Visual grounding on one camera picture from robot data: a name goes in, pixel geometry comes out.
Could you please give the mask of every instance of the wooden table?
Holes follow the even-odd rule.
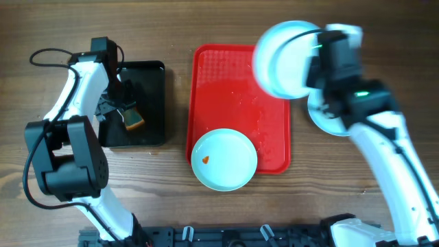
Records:
[[[316,223],[350,212],[392,229],[383,196],[362,155],[292,107],[292,164],[279,176],[255,176],[244,188],[220,193],[203,186],[185,160],[191,67],[205,43],[255,44],[269,27],[288,20],[319,26],[350,23],[364,29],[367,78],[381,78],[407,117],[412,141],[439,185],[439,18],[437,1],[121,1],[1,0],[0,3],[0,246],[76,246],[91,223],[77,209],[44,211],[23,194],[27,156],[23,130],[54,105],[64,69],[29,64],[37,49],[88,51],[109,36],[126,60],[161,60],[167,67],[167,132],[159,148],[105,149],[110,182],[143,226],[259,226]],[[41,61],[65,63],[44,54]],[[44,197],[31,171],[31,191]]]

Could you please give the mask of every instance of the black tray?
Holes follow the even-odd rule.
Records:
[[[131,80],[137,110],[145,124],[128,131],[122,116],[112,111],[99,123],[99,143],[110,148],[164,144],[165,65],[160,61],[124,62],[120,76],[122,82]]]

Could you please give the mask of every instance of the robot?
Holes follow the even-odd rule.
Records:
[[[108,161],[91,127],[93,115],[103,121],[107,114],[121,114],[137,104],[130,83],[118,76],[118,46],[106,37],[92,39],[91,51],[70,54],[69,64],[58,66],[69,70],[60,98],[44,120],[25,128],[27,199],[42,209],[81,210],[97,231],[82,231],[78,246],[439,246],[439,197],[392,93],[380,80],[362,78],[359,46],[352,46],[359,32],[350,30],[328,25],[292,36],[278,49],[315,35],[317,44],[312,45],[318,50],[305,62],[306,86],[322,91],[325,107],[316,110],[339,118],[366,157],[390,208],[394,233],[351,214],[285,228],[142,228],[107,186]],[[63,144],[71,145],[72,155],[55,156],[53,151]],[[46,206],[33,199],[27,184],[31,162],[40,190],[65,204]]]

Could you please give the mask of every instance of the brown tabletop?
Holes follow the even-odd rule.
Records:
[[[93,37],[121,45],[127,61],[161,60],[167,70],[169,138],[159,148],[104,149],[116,195],[143,226],[260,226],[317,223],[339,213],[392,229],[385,200],[368,165],[347,139],[324,133],[292,102],[292,163],[279,176],[256,175],[220,193],[203,186],[185,160],[192,57],[205,43],[255,44],[288,20],[359,25],[365,77],[394,91],[414,146],[439,186],[439,2],[413,1],[121,1],[1,0],[0,246],[76,246],[92,226],[77,209],[44,211],[27,202],[21,176],[23,131],[55,104],[65,69],[29,64],[37,49],[88,51]],[[40,61],[65,63],[44,54]],[[36,186],[31,192],[56,204]]]

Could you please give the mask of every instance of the wood grain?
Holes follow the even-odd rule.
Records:
[[[292,102],[292,164],[279,176],[255,176],[244,188],[219,193],[201,185],[185,161],[191,62],[205,43],[255,44],[288,20],[350,23],[364,29],[367,78],[392,88],[412,140],[439,186],[437,1],[0,1],[0,246],[75,246],[91,226],[75,209],[44,211],[28,203],[21,176],[23,130],[53,106],[67,78],[29,64],[40,48],[87,51],[109,36],[126,60],[161,60],[167,67],[168,140],[159,148],[105,149],[110,186],[144,226],[221,226],[317,222],[350,212],[392,229],[385,201],[364,158],[345,138],[315,127]],[[65,62],[45,54],[41,61]],[[31,175],[31,191],[44,197]]]

